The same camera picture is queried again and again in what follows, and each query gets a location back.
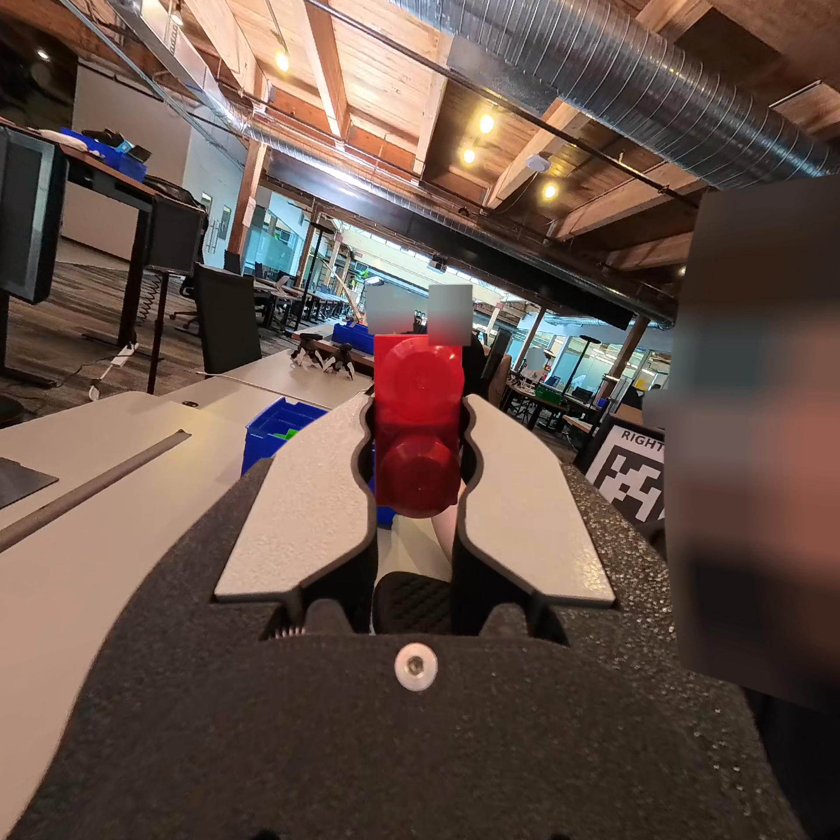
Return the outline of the dark display on stand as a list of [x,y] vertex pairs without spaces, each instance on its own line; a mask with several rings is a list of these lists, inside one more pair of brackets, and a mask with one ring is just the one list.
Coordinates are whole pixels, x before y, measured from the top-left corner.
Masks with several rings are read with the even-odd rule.
[[68,159],[55,143],[1,127],[1,375],[50,389],[57,383],[6,362],[9,301],[49,296],[60,239]]

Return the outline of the dark metal desk plate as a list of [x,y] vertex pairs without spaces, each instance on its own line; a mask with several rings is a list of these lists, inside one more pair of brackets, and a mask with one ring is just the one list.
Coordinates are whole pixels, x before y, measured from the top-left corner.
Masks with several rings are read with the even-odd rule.
[[36,492],[50,487],[59,479],[20,463],[1,458],[1,499],[0,508],[4,509]]

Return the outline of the adjacent grey desk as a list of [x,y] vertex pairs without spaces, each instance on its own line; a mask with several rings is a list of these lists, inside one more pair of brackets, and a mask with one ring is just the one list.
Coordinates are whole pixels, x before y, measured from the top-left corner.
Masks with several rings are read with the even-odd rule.
[[201,381],[180,390],[180,396],[172,393],[171,397],[182,403],[193,402],[217,414],[242,417],[245,410],[253,409],[257,413],[281,397],[331,410],[360,393],[370,393],[373,386],[370,355],[352,351],[351,374],[338,371],[336,364],[330,364],[337,349],[332,341],[337,324],[326,322],[303,330],[316,336],[324,370],[310,362],[304,353],[293,360],[291,350],[283,350],[222,374],[209,374],[199,367],[194,373]]

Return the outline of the small blue bin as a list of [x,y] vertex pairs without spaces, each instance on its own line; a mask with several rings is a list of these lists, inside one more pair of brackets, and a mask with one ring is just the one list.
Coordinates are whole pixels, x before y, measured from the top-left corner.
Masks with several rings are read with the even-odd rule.
[[362,354],[374,354],[375,336],[360,322],[337,322],[332,328],[332,342],[348,344]]

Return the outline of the framed marker sign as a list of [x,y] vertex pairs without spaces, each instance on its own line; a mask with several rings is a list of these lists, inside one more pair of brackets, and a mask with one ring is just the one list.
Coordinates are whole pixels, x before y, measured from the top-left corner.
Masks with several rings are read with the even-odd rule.
[[575,465],[636,527],[665,521],[665,433],[609,415],[581,449]]

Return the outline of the blue storage bin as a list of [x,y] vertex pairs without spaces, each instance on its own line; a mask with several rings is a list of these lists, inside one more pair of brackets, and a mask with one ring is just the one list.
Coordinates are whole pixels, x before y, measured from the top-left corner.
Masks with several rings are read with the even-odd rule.
[[109,167],[127,175],[137,182],[144,182],[148,172],[148,166],[146,165],[148,155],[144,158],[137,157],[135,151],[145,154],[140,147],[135,148],[126,140],[122,140],[116,146],[109,145],[84,133],[79,133],[68,128],[59,129],[59,134],[84,143],[91,154],[98,156]]

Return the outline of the tall brown-top desk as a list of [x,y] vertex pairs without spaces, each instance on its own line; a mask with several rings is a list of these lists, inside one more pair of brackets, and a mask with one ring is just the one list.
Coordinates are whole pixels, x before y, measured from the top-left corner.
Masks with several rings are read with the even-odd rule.
[[154,320],[152,350],[148,353],[148,357],[150,358],[150,372],[147,391],[150,394],[154,393],[156,374],[161,354],[165,301],[167,298],[170,276],[174,274],[146,269],[144,267],[144,255],[151,228],[153,200],[156,196],[168,195],[153,189],[151,186],[137,182],[127,175],[124,175],[105,165],[99,158],[97,158],[94,154],[91,154],[89,151],[81,150],[73,146],[71,143],[73,138],[66,138],[63,135],[58,134],[55,139],[51,139],[42,133],[18,127],[5,119],[2,119],[2,125],[18,128],[57,144],[64,151],[68,159],[68,175],[66,184],[71,183],[81,186],[90,192],[105,196],[120,204],[133,207],[138,211],[138,222],[135,228],[133,250],[129,261],[129,276],[122,300],[118,338],[110,340],[103,336],[96,335],[93,339],[101,343],[105,343],[108,346],[118,347],[119,349],[129,342],[135,341],[137,337],[136,328],[144,272],[150,271],[159,277],[158,311]]

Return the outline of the silver air duct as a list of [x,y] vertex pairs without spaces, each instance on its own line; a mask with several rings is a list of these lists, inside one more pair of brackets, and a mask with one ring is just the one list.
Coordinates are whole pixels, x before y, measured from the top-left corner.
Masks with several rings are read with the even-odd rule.
[[396,5],[717,189],[838,173],[836,150],[608,2]]

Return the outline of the black round mat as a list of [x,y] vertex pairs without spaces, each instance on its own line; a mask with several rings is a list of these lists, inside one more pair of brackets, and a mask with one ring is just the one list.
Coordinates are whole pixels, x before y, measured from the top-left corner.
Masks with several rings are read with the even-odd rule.
[[375,585],[372,626],[377,635],[450,635],[450,583],[395,571]]

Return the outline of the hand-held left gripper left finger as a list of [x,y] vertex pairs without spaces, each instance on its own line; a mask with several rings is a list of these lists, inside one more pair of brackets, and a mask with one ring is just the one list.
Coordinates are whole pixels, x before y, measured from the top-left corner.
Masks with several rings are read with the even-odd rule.
[[215,588],[216,601],[283,604],[301,625],[315,601],[339,603],[368,631],[378,572],[369,488],[373,397],[358,394],[305,426],[273,459]]

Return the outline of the black floor lamp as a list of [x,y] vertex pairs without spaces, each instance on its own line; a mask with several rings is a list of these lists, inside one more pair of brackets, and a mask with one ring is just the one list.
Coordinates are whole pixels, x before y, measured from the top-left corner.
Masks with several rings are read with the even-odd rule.
[[578,360],[575,363],[575,366],[572,370],[572,373],[570,374],[570,379],[567,382],[566,390],[568,390],[571,387],[574,387],[574,385],[573,385],[574,379],[575,379],[575,377],[578,373],[579,368],[581,367],[582,362],[585,359],[585,356],[586,356],[590,346],[594,343],[599,343],[599,339],[593,338],[592,336],[589,336],[589,335],[582,335],[582,336],[580,336],[580,339],[581,339],[581,341],[584,342],[584,345],[583,345],[583,348],[581,349],[581,353],[579,355]]

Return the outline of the black hanging box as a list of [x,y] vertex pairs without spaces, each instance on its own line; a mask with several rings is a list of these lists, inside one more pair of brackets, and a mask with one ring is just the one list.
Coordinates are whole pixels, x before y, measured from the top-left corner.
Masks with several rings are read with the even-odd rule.
[[191,276],[206,219],[202,205],[156,196],[143,266],[157,272]]

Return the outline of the blue plastic bin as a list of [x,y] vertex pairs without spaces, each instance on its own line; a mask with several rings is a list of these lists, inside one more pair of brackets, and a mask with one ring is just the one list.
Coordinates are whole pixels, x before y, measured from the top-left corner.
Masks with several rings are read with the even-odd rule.
[[[281,398],[247,426],[242,473],[270,461],[259,522],[304,539],[378,524],[372,407],[366,393],[330,411]],[[288,441],[266,435],[287,427],[300,431]]]

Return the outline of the person's right forearm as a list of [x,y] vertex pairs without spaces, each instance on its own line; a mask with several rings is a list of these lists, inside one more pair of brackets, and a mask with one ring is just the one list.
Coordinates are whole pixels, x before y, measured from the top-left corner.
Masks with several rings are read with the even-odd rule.
[[457,515],[458,506],[453,505],[431,518],[437,542],[449,564],[453,560]]

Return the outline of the black office chair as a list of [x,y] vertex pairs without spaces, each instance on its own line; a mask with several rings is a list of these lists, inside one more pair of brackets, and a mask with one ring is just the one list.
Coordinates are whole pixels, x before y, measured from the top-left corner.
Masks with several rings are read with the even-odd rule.
[[263,353],[253,282],[201,264],[192,279],[205,375],[259,361]]

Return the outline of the white power strip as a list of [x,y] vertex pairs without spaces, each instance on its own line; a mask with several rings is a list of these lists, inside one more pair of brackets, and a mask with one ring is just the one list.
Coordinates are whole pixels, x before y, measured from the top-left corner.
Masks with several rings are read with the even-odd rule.
[[137,348],[138,343],[136,340],[122,346],[119,352],[117,352],[117,354],[110,360],[108,366],[102,371],[102,373],[91,380],[87,392],[87,397],[90,402],[96,402],[100,399],[102,384],[108,374],[113,370],[122,369],[128,360],[134,355]]

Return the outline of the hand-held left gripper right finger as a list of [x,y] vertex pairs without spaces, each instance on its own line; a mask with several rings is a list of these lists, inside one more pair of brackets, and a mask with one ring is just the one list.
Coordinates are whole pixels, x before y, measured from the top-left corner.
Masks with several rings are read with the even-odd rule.
[[464,398],[465,490],[455,525],[455,633],[478,634],[497,606],[548,629],[554,607],[610,610],[608,579],[560,461],[478,395]]

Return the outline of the red two-stud toy block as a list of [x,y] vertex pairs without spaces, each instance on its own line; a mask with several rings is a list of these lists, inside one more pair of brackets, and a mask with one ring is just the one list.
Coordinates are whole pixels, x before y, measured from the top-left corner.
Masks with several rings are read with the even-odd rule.
[[431,518],[459,495],[462,349],[425,334],[374,337],[374,495],[407,518]]

